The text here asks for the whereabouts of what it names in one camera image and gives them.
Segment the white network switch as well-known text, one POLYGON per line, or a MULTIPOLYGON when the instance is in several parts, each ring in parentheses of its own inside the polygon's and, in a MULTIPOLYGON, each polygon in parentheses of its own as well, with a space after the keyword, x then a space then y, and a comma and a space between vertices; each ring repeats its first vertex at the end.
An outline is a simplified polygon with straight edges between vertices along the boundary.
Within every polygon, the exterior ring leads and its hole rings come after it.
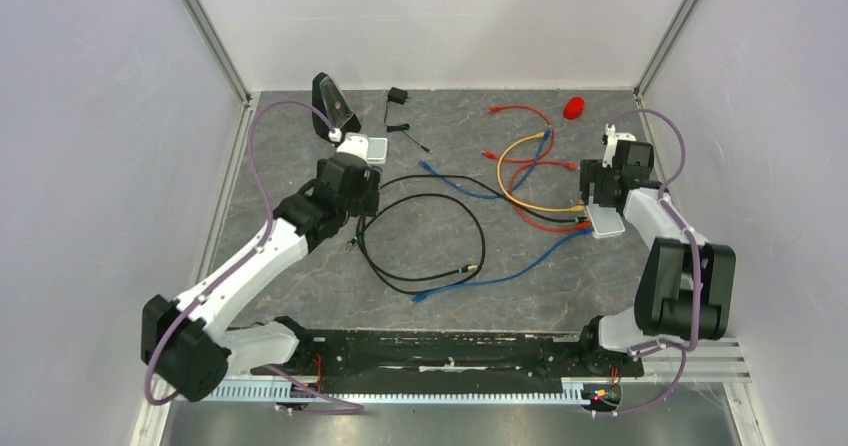
POLYGON ((621 215, 613 207, 588 204, 586 214, 592 224, 592 236, 595 239, 618 237, 626 230, 621 215))
POLYGON ((366 162, 369 165, 385 164, 388 158, 389 142, 384 137, 371 137, 368 139, 366 162))

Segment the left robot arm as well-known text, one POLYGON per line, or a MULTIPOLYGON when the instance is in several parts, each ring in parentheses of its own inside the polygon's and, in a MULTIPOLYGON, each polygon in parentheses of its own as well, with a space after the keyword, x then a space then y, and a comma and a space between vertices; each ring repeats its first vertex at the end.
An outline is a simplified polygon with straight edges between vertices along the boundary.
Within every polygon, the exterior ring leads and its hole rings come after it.
POLYGON ((379 205, 381 170, 350 153, 317 163, 315 178, 269 208, 268 219, 236 256, 197 285, 168 300, 152 297, 142 311, 141 359, 145 396, 154 377, 195 402, 235 373, 281 366, 307 371, 312 345, 284 322, 232 329, 238 314, 275 278, 335 236, 352 217, 373 216, 379 205))

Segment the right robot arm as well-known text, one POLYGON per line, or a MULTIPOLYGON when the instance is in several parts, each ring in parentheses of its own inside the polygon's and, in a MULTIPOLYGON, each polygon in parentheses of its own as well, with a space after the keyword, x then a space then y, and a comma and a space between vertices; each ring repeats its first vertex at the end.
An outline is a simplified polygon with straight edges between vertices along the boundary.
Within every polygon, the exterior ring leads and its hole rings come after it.
POLYGON ((592 319, 581 332, 577 358, 591 374, 606 372, 618 353, 640 358, 671 345, 691 351, 728 327, 736 254, 683 219, 653 180, 653 167, 652 145, 626 133, 606 139, 601 159, 580 164, 593 237, 616 237, 632 226, 649 249, 632 306, 592 319))

